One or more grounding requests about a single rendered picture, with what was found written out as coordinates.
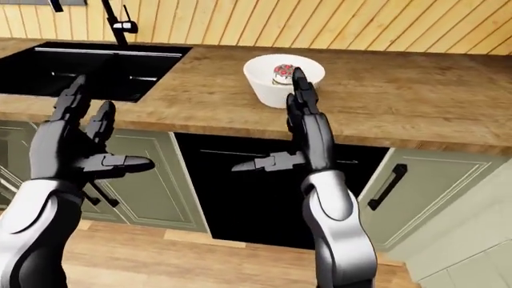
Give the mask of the small cake with red berries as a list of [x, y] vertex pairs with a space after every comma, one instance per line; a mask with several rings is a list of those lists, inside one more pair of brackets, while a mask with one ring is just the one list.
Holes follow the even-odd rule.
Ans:
[[272, 83], [276, 86], [292, 86], [295, 68], [292, 64], [277, 65], [273, 71]]

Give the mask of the black kitchen faucet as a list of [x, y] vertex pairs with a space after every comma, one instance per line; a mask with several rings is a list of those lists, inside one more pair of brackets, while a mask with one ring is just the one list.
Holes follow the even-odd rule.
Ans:
[[132, 21], [129, 11], [126, 5], [123, 5], [123, 9], [127, 16], [126, 21], [120, 21], [115, 15], [109, 0], [101, 0], [104, 11], [106, 12], [106, 20], [109, 24], [110, 30], [116, 40], [116, 43], [120, 46], [127, 46], [128, 42], [125, 37], [125, 33], [136, 34], [138, 33], [138, 24], [136, 21]]

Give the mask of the white round bowl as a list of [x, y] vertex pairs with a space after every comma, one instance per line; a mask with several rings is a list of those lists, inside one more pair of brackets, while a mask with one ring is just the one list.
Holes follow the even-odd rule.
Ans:
[[292, 64], [299, 67], [315, 88], [326, 75], [321, 64], [296, 54], [264, 54], [252, 58], [244, 65], [243, 73], [258, 100], [268, 107], [285, 109], [286, 97], [294, 90], [293, 85], [276, 86], [272, 83], [274, 68], [279, 64]]

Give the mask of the black dishwasher front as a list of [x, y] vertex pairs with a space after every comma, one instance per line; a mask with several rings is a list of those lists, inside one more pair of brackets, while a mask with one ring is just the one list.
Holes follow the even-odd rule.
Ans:
[[305, 166], [234, 171], [270, 153], [292, 151], [285, 140], [176, 133], [177, 144], [213, 238], [296, 249], [314, 248], [302, 218]]

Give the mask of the green cabinet door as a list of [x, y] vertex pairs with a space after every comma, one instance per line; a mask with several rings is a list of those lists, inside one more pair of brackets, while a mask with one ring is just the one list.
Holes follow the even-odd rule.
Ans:
[[174, 136], [168, 132], [116, 129], [107, 142], [118, 155], [150, 158], [155, 168], [120, 179], [96, 181], [102, 191], [119, 201], [82, 205], [82, 218], [101, 222], [207, 232], [202, 211], [182, 164]]
[[[390, 251], [449, 204], [508, 162], [507, 157], [433, 150], [393, 148], [359, 196], [360, 219], [377, 251]], [[377, 198], [392, 169], [402, 163], [408, 172], [377, 208]]]
[[29, 150], [36, 129], [31, 122], [0, 120], [0, 213], [30, 178]]

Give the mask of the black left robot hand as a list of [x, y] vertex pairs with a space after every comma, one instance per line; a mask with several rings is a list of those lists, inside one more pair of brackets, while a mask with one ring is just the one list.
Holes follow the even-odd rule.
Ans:
[[155, 168], [148, 158], [107, 152], [106, 142], [114, 131], [116, 115], [111, 101], [105, 101], [86, 128], [80, 129], [90, 104], [86, 76], [78, 76], [61, 92], [54, 112], [39, 125], [32, 140], [32, 179], [62, 180], [82, 188], [96, 179], [121, 178]]

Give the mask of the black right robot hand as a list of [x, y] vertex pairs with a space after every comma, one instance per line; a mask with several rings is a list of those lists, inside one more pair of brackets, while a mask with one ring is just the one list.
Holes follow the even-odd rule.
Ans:
[[318, 94], [300, 67], [291, 74], [293, 92], [286, 98], [287, 128], [292, 134], [295, 153], [272, 153], [266, 158], [242, 162], [233, 172], [246, 170], [291, 170], [306, 164], [310, 170], [327, 170], [334, 167], [334, 136], [326, 115], [318, 109]]

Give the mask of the black kitchen sink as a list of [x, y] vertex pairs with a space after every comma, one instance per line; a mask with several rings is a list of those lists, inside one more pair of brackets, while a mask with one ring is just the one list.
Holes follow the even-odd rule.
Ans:
[[0, 94], [56, 98], [78, 76], [94, 100], [138, 102], [187, 46], [44, 42], [0, 58]]

